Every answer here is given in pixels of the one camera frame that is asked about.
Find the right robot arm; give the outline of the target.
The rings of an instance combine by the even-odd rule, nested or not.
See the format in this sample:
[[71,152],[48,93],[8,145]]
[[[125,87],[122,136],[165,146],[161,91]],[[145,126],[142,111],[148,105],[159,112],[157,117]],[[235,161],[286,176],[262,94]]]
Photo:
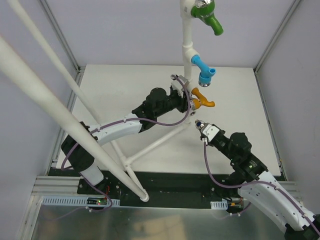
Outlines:
[[234,170],[224,183],[210,173],[211,180],[230,197],[240,196],[272,220],[287,240],[318,240],[320,216],[305,208],[276,180],[267,166],[252,152],[252,145],[243,132],[230,137],[215,124],[198,121],[203,148],[216,148]]

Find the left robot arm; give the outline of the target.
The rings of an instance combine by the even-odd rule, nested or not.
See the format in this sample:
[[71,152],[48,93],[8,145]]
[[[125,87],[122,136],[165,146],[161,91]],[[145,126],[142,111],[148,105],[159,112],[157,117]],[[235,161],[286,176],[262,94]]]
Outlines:
[[[147,131],[154,125],[166,127],[179,125],[189,114],[190,100],[190,93],[185,87],[177,90],[171,86],[169,95],[163,88],[157,87],[150,91],[141,105],[120,120],[104,125],[90,126],[82,121],[80,124],[102,146],[119,138]],[[157,121],[158,117],[175,109],[180,113],[185,113],[183,119],[176,123]],[[63,141],[61,150],[65,154],[61,169],[66,170],[65,164],[69,162],[72,169],[89,181],[90,191],[96,195],[102,194],[105,191],[106,183],[103,173],[95,164],[95,158],[70,135]]]

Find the brown water faucet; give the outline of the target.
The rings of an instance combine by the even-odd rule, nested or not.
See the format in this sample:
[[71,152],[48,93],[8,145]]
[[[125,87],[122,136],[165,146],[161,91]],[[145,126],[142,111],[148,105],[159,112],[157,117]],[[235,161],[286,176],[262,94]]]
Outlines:
[[209,123],[204,122],[203,120],[199,120],[199,119],[196,119],[194,123],[195,123],[195,127],[198,130],[201,130],[202,128],[205,128],[206,126],[210,125]]

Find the white PVC pipe frame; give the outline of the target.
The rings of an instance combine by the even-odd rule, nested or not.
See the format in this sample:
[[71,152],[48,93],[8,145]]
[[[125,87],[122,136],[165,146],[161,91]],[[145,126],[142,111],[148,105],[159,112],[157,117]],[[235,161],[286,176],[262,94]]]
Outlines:
[[103,150],[103,148],[85,130],[75,116],[61,103],[56,95],[46,86],[28,64],[5,41],[0,39],[0,70],[16,84],[30,99],[38,104],[50,115],[76,142],[88,151],[94,160],[104,164],[109,171],[136,194],[141,201],[148,202],[150,197],[146,190],[140,186],[137,179],[131,179]]

